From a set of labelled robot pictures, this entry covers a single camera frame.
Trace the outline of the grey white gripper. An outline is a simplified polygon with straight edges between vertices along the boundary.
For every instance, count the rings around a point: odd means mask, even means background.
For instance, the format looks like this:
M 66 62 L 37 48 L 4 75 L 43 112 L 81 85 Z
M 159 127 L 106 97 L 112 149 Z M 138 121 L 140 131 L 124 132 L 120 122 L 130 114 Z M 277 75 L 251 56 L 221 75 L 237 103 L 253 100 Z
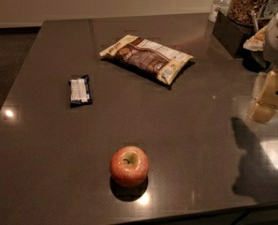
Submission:
M 278 12 L 267 27 L 263 57 L 278 66 Z M 278 67 L 258 74 L 252 96 L 249 118 L 260 124 L 268 123 L 278 111 Z

